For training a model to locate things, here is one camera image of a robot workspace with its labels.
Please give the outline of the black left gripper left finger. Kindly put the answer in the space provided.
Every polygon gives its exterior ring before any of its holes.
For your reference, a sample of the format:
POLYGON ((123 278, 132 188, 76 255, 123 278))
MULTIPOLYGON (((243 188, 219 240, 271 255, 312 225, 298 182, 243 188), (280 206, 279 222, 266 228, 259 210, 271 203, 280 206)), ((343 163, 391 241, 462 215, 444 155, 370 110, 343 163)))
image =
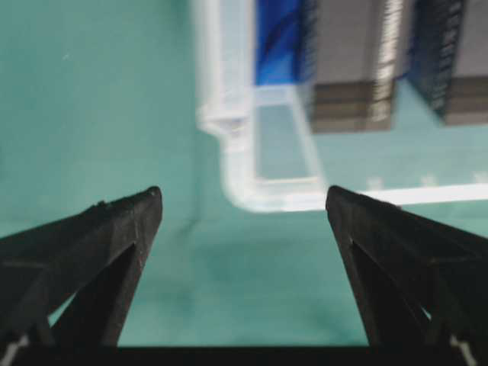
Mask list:
POLYGON ((1 240, 1 341, 115 346, 162 222, 153 186, 1 240))

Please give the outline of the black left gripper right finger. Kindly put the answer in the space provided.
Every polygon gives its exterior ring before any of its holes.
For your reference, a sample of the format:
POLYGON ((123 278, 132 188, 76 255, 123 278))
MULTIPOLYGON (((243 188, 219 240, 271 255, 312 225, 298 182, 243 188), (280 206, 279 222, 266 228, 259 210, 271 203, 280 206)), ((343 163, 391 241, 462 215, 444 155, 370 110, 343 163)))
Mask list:
POLYGON ((487 347, 487 240, 337 185, 326 213, 371 345, 487 347))

